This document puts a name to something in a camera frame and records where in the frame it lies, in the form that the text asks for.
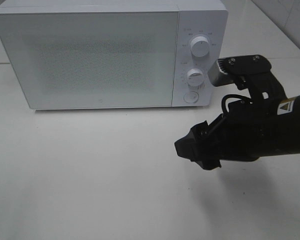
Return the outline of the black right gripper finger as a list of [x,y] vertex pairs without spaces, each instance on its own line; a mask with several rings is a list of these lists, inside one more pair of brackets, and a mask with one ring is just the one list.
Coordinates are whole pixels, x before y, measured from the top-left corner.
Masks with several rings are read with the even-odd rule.
[[201,160],[203,142],[207,137],[207,121],[190,128],[188,134],[174,143],[176,154],[188,160]]
[[217,168],[221,168],[221,160],[217,157],[200,156],[196,159],[196,163],[203,169],[211,171]]

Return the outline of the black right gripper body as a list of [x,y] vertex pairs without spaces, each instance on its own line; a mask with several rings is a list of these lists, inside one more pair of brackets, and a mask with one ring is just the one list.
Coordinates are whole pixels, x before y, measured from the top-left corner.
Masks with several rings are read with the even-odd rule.
[[270,119],[275,104],[287,98],[280,82],[272,74],[245,76],[236,82],[249,96],[228,94],[221,100],[222,114],[207,126],[202,155],[238,162],[253,162],[261,154],[260,142],[269,137]]

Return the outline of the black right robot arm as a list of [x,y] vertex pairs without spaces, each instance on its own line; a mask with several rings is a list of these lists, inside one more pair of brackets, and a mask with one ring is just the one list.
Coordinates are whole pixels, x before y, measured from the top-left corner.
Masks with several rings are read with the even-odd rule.
[[251,77],[245,86],[249,96],[224,96],[214,121],[194,125],[175,142],[179,157],[213,170],[223,160],[300,154],[300,95],[288,98],[273,75]]

